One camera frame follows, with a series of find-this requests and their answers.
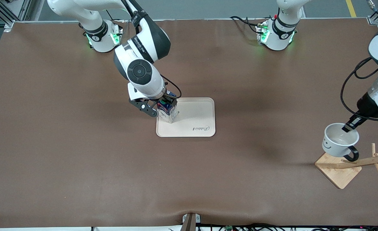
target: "green led light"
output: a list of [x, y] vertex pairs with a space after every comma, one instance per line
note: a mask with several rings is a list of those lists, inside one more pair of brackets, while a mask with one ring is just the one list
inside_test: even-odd
[[112, 40], [114, 44], [119, 44], [119, 36], [116, 34], [111, 34], [112, 35]]
[[265, 42], [267, 41], [267, 38], [268, 38], [269, 35], [270, 35], [270, 31], [269, 31], [269, 30], [266, 30], [266, 31], [262, 34], [262, 39], [261, 39], [261, 41], [262, 41], [263, 43], [265, 43]]
[[290, 40], [289, 40], [289, 43], [291, 43], [292, 42], [292, 40], [293, 40], [293, 35], [294, 35], [294, 32], [292, 33], [292, 35], [290, 36]]
[[92, 45], [92, 42], [90, 41], [89, 35], [86, 34], [86, 38], [89, 41], [89, 45]]

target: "smiley face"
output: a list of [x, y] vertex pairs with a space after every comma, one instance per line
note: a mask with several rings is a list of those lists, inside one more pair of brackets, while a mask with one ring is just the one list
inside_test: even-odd
[[323, 146], [325, 147], [325, 148], [327, 148], [327, 149], [329, 149], [329, 148], [331, 148], [331, 146], [330, 147], [327, 147], [328, 146], [328, 143], [327, 143], [327, 141], [326, 141], [326, 139], [323, 139]]

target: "metal bracket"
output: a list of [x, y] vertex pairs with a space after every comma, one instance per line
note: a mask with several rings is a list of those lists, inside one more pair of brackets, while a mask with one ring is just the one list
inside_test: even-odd
[[12, 20], [12, 24], [10, 26], [8, 26], [7, 24], [5, 24], [5, 26], [4, 26], [4, 28], [5, 28], [4, 32], [9, 33], [12, 30], [12, 28], [13, 28], [14, 22], [15, 22], [15, 20]]
[[153, 108], [156, 105], [156, 103], [154, 103], [152, 106], [149, 106], [148, 105], [149, 99], [145, 99], [143, 101], [134, 101], [134, 100], [129, 99], [129, 103], [139, 108], [140, 111], [143, 111], [144, 113], [148, 114], [151, 117], [158, 116], [158, 111]]
[[[182, 222], [185, 222], [185, 219], [186, 219], [186, 217], [187, 217], [188, 214], [191, 214], [191, 213], [186, 213], [186, 214], [183, 216], [183, 220], [182, 220]], [[197, 213], [195, 213], [194, 215], [195, 215], [195, 217], [196, 217], [196, 223], [200, 223], [200, 215], [197, 214]]]
[[372, 16], [370, 16], [370, 15], [367, 17], [367, 23], [369, 25], [378, 25], [378, 22], [376, 21], [376, 18], [375, 17], [372, 18]]
[[196, 223], [200, 223], [200, 215], [188, 213], [183, 216], [183, 225], [180, 231], [196, 231]]

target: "wooden base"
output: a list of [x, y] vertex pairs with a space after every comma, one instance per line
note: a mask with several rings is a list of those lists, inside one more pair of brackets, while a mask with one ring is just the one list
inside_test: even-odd
[[342, 163], [342, 159], [324, 153], [315, 162], [316, 167], [339, 189], [344, 189], [362, 169], [362, 167], [335, 169], [331, 166]]

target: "yellow floor line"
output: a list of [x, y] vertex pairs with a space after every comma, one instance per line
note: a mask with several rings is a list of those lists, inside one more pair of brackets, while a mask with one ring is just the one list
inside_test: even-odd
[[352, 4], [352, 0], [346, 0], [346, 4], [347, 4], [347, 8], [349, 8], [350, 16], [352, 16], [352, 18], [357, 17], [355, 9]]

